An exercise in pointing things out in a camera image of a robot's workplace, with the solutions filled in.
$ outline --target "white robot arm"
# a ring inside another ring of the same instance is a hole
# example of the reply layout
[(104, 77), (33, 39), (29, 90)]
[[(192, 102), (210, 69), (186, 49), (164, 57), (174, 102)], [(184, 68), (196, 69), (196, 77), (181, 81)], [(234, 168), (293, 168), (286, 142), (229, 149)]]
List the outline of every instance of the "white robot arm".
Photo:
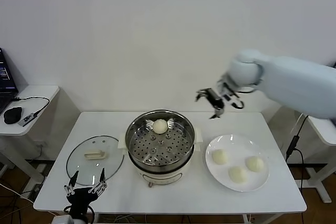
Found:
[[(271, 57), (256, 50), (243, 50), (217, 82), (220, 96), (230, 101), (242, 87), (262, 91), (268, 98), (316, 118), (336, 118), (336, 69), (291, 57)], [(219, 117), (223, 100), (212, 89), (198, 91), (206, 97)], [(241, 109), (241, 105), (231, 103)]]

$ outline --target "stainless steel steamer basket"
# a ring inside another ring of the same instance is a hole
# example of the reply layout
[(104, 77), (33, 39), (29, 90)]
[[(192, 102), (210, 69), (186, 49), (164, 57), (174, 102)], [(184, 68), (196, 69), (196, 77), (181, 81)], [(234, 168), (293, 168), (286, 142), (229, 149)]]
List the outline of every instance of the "stainless steel steamer basket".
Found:
[[(153, 131), (153, 123), (164, 119), (168, 130)], [(193, 153), (195, 131), (183, 115), (169, 110), (155, 110), (138, 116), (128, 127), (125, 144), (131, 161), (148, 173), (166, 174), (181, 168)]]

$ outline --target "steamed bun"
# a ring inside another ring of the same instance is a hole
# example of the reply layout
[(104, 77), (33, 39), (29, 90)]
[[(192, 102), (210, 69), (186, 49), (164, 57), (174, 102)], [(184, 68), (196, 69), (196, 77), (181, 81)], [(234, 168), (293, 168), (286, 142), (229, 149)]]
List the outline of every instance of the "steamed bun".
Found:
[(158, 119), (153, 123), (153, 131), (156, 134), (165, 133), (168, 130), (168, 123), (166, 120)]
[(224, 165), (227, 163), (227, 154), (224, 150), (215, 150), (212, 152), (212, 159), (217, 165)]
[(264, 161), (260, 157), (257, 157), (257, 156), (247, 158), (246, 166), (252, 172), (255, 172), (255, 173), (261, 172), (265, 167)]
[(228, 172), (230, 179), (235, 183), (241, 184), (247, 181), (247, 172), (241, 166), (233, 166)]

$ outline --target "power cord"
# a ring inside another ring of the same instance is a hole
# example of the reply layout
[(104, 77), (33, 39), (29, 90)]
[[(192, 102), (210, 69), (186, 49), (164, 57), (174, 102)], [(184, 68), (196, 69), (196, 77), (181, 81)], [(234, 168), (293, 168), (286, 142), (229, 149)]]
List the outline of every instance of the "power cord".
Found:
[(293, 136), (292, 141), (290, 142), (290, 145), (289, 145), (289, 147), (288, 147), (288, 149), (287, 149), (287, 151), (286, 151), (286, 162), (287, 162), (289, 156), (292, 155), (293, 151), (294, 151), (295, 148), (296, 148), (296, 145), (297, 145), (297, 143), (298, 143), (298, 141), (299, 141), (299, 139), (300, 139), (300, 136), (299, 136), (299, 135), (300, 135), (300, 132), (301, 132), (302, 127), (303, 127), (303, 125), (305, 124), (305, 121), (307, 120), (307, 118), (308, 118), (308, 116), (305, 116), (305, 117), (304, 117), (303, 122), (302, 122), (302, 124), (301, 124), (301, 127), (300, 127), (298, 133), (297, 133), (295, 136)]
[(114, 219), (113, 223), (119, 223), (118, 221), (120, 221), (121, 219), (124, 219), (124, 218), (127, 219), (127, 217), (130, 217), (130, 216), (132, 216), (132, 215), (126, 215), (126, 216), (119, 215)]
[[(34, 202), (33, 202), (32, 200), (27, 199), (26, 197), (22, 196), (21, 194), (17, 193), (16, 191), (14, 191), (14, 190), (12, 190), (12, 189), (9, 189), (8, 187), (4, 186), (3, 184), (0, 183), (0, 186), (6, 188), (7, 190), (12, 191), (13, 193), (17, 194), (17, 195), (20, 196), (21, 198), (24, 198), (24, 199), (28, 200), (30, 203), (34, 204)], [(54, 214), (53, 212), (48, 212), (48, 213), (50, 213), (50, 214), (52, 214), (52, 215), (54, 215), (54, 216), (58, 216), (58, 215)]]
[[(300, 192), (301, 192), (301, 195), (302, 195), (302, 184), (303, 184), (303, 171), (305, 169), (305, 162), (304, 162), (304, 158), (303, 158), (303, 154), (302, 154), (302, 151), (300, 151), (299, 149), (296, 148), (296, 145), (300, 139), (300, 132), (303, 128), (303, 125), (305, 124), (305, 121), (307, 120), (308, 116), (306, 115), (302, 121), (302, 124), (301, 124), (301, 127), (298, 131), (298, 133), (292, 138), (292, 141), (290, 142), (290, 145), (286, 151), (286, 163), (287, 163), (287, 160), (289, 158), (289, 156), (293, 153), (293, 151), (297, 151), (300, 153), (300, 156), (301, 156), (301, 161), (302, 161), (302, 170), (301, 170), (301, 183), (300, 183)], [(304, 219), (303, 219), (303, 212), (301, 213), (301, 221), (302, 221), (302, 224), (305, 224), (304, 223)]]
[[(20, 189), (20, 191), (22, 191), (23, 190), (23, 188), (26, 186), (26, 184), (28, 183), (28, 181), (29, 181), (29, 179), (30, 178), (28, 178), (25, 182), (24, 182), (24, 184), (22, 185), (22, 187), (21, 187), (21, 189)], [(13, 187), (11, 186), (11, 184), (10, 183), (8, 183), (7, 181), (5, 181), (5, 180), (3, 180), (3, 179), (1, 179), (1, 181), (2, 182), (4, 182), (4, 183), (6, 183), (12, 190), (14, 190), (13, 189)], [(6, 216), (11, 216), (10, 218), (10, 222), (11, 223), (13, 223), (13, 217), (14, 217), (14, 213), (15, 212), (17, 212), (18, 211), (18, 214), (19, 214), (19, 223), (21, 224), (21, 222), (22, 222), (22, 219), (21, 219), (21, 208), (19, 208), (17, 205), (16, 205), (16, 202), (17, 202), (17, 200), (18, 200), (18, 196), (17, 195), (13, 195), (13, 200), (9, 203), (9, 205), (8, 206), (6, 206), (6, 207), (3, 207), (3, 208), (9, 208), (9, 207), (12, 207), (12, 212), (10, 212), (10, 213), (8, 213), (8, 214), (6, 214), (6, 215), (4, 215), (4, 216), (1, 216), (0, 217), (0, 219), (3, 219), (3, 218), (5, 218)]]
[(32, 158), (31, 160), (27, 160), (28, 163), (40, 158), (42, 156), (43, 145), (38, 145), (40, 147), (40, 154), (37, 157)]
[(27, 208), (27, 207), (29, 207), (29, 206), (32, 206), (32, 204), (28, 204), (28, 205), (26, 205), (26, 206), (24, 206), (24, 207), (21, 207), (21, 208), (18, 208), (17, 206), (15, 206), (15, 207), (17, 208), (15, 211), (10, 212), (10, 213), (8, 213), (8, 214), (5, 214), (5, 215), (1, 216), (1, 217), (0, 217), (0, 220), (4, 219), (4, 218), (7, 217), (8, 215), (12, 215), (13, 213), (18, 212), (18, 211), (19, 211), (19, 217), (20, 217), (20, 216), (21, 216), (20, 210), (25, 209), (25, 208)]
[[(301, 192), (301, 195), (303, 196), (302, 194), (302, 184), (303, 184), (303, 171), (305, 169), (305, 162), (303, 161), (303, 154), (302, 152), (299, 150), (299, 149), (294, 149), (294, 151), (298, 151), (301, 155), (301, 161), (302, 161), (302, 170), (301, 170), (301, 183), (300, 183), (300, 192)], [(303, 220), (303, 212), (301, 213), (301, 221), (302, 221), (302, 224), (305, 224), (304, 223), (304, 220)]]
[(47, 104), (42, 107), (42, 109), (40, 109), (40, 110), (38, 110), (34, 113), (35, 116), (37, 116), (50, 103), (50, 100), (46, 97), (27, 97), (27, 98), (15, 97), (15, 98), (12, 98), (12, 101), (15, 102), (15, 101), (22, 101), (22, 100), (29, 100), (29, 99), (44, 99), (44, 100), (48, 101)]
[(91, 210), (91, 213), (92, 213), (91, 224), (93, 224), (93, 222), (94, 222), (94, 220), (95, 220), (94, 218), (95, 218), (96, 214), (94, 213), (94, 210), (92, 209), (92, 207), (88, 206), (88, 208)]

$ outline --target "black cable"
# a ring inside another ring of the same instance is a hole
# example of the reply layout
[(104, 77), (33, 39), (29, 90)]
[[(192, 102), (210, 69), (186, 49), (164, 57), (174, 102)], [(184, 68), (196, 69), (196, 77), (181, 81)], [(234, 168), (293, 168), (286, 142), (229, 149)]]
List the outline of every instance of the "black cable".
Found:
[[(38, 186), (38, 189), (41, 190), (42, 186), (43, 186), (43, 183), (44, 181), (46, 180), (46, 176), (44, 174), (42, 174), (43, 176), (43, 180), (42, 180), (42, 183)], [(25, 194), (25, 193), (30, 193), (31, 191), (36, 191), (36, 190), (29, 190), (29, 191), (23, 191), (22, 193), (20, 194)]]
[(63, 212), (65, 212), (66, 214), (69, 214), (69, 212), (67, 212), (67, 210), (70, 208), (71, 206), (66, 206), (64, 209), (63, 209)]
[(34, 161), (34, 160), (40, 158), (40, 157), (42, 156), (42, 150), (43, 150), (43, 145), (40, 145), (40, 154), (39, 154), (37, 157), (34, 157), (33, 159), (31, 159), (31, 160), (26, 160), (26, 161), (27, 161), (28, 163), (31, 163), (32, 161)]
[(298, 144), (298, 141), (299, 141), (299, 139), (300, 139), (300, 136), (299, 136), (299, 135), (300, 135), (300, 132), (301, 132), (302, 127), (303, 127), (303, 125), (305, 124), (305, 121), (307, 120), (307, 118), (308, 118), (308, 115), (306, 115), (306, 116), (304, 117), (304, 119), (303, 119), (303, 121), (302, 121), (302, 123), (301, 123), (301, 127), (300, 127), (298, 133), (297, 133), (295, 136), (293, 136), (292, 141), (291, 141), (290, 144), (289, 144), (289, 147), (288, 147), (288, 149), (287, 149), (287, 151), (286, 151), (286, 163), (287, 163), (287, 160), (288, 160), (289, 156), (292, 155), (293, 151), (294, 151), (295, 148), (296, 148), (296, 145)]
[[(3, 183), (6, 183), (8, 186), (9, 186), (9, 188), (10, 189), (12, 189), (12, 190), (14, 190), (14, 188), (13, 188), (13, 186), (10, 184), (10, 183), (8, 183), (7, 181), (5, 181), (5, 180), (3, 180), (3, 179), (1, 179), (0, 178), (0, 181)], [(12, 203), (13, 202), (15, 202), (15, 198), (16, 198), (16, 195), (13, 195), (14, 196), (14, 198), (12, 199), (12, 201), (7, 205), (7, 206), (1, 206), (2, 208), (4, 208), (2, 211), (0, 211), (0, 214), (2, 214), (4, 211), (5, 211), (5, 208), (8, 208), (8, 207), (11, 207), (12, 206)]]
[[(19, 193), (23, 190), (23, 188), (26, 187), (26, 185), (27, 185), (27, 183), (29, 182), (29, 180), (30, 180), (30, 178), (28, 177), (27, 180), (25, 181), (25, 183), (22, 185), (22, 187), (21, 187)], [(14, 207), (15, 207), (16, 202), (17, 202), (18, 199), (19, 199), (19, 196), (17, 195), (17, 196), (15, 197), (15, 201), (14, 201), (13, 211), (14, 211)], [(19, 218), (20, 218), (20, 223), (21, 223), (21, 210), (19, 210), (18, 212), (19, 212)]]
[[(11, 185), (10, 183), (8, 183), (7, 181), (3, 180), (2, 178), (0, 178), (0, 182), (2, 182), (2, 183), (6, 183), (7, 186), (8, 186), (10, 189), (14, 190), (14, 188), (12, 187), (12, 185)], [(0, 196), (0, 198), (10, 198), (10, 197), (15, 197), (15, 194), (14, 194), (14, 195), (11, 195), (11, 196)]]
[(302, 127), (303, 127), (303, 125), (305, 124), (304, 122), (306, 121), (307, 118), (308, 118), (308, 116), (306, 115), (306, 117), (303, 119), (303, 122), (302, 122), (302, 124), (301, 124), (301, 127), (300, 127), (298, 133), (296, 134), (297, 136), (300, 134), (300, 132), (301, 132), (301, 130), (302, 130)]
[(95, 213), (94, 213), (94, 210), (92, 209), (92, 207), (88, 206), (88, 208), (91, 210), (91, 213), (92, 213), (92, 220), (91, 220), (91, 223), (90, 224), (93, 224), (94, 222), (94, 218), (95, 218)]
[(38, 115), (50, 103), (50, 100), (48, 98), (46, 98), (46, 97), (27, 97), (27, 98), (15, 97), (15, 98), (12, 98), (12, 101), (29, 100), (29, 99), (33, 99), (33, 98), (34, 99), (44, 99), (44, 100), (48, 101), (47, 104), (42, 107), (42, 109), (40, 109), (40, 110), (38, 110), (34, 113), (34, 115)]
[(11, 217), (10, 217), (10, 218), (11, 218), (11, 219), (10, 219), (10, 220), (11, 220), (11, 221), (10, 221), (10, 222), (11, 222), (10, 224), (13, 224), (14, 213), (12, 213), (10, 216), (11, 216)]
[(19, 210), (18, 212), (19, 212), (19, 220), (20, 220), (20, 224), (22, 224), (22, 219), (21, 219), (21, 210)]
[[(301, 184), (300, 184), (300, 192), (301, 192), (301, 195), (303, 196), (302, 194), (302, 184), (303, 184), (303, 171), (305, 169), (305, 162), (303, 161), (303, 154), (302, 152), (299, 150), (299, 149), (294, 149), (294, 151), (298, 151), (301, 155), (301, 161), (302, 161), (302, 170), (301, 170)], [(303, 220), (303, 212), (301, 213), (301, 221), (302, 221), (302, 224), (305, 224), (304, 223), (304, 220)]]

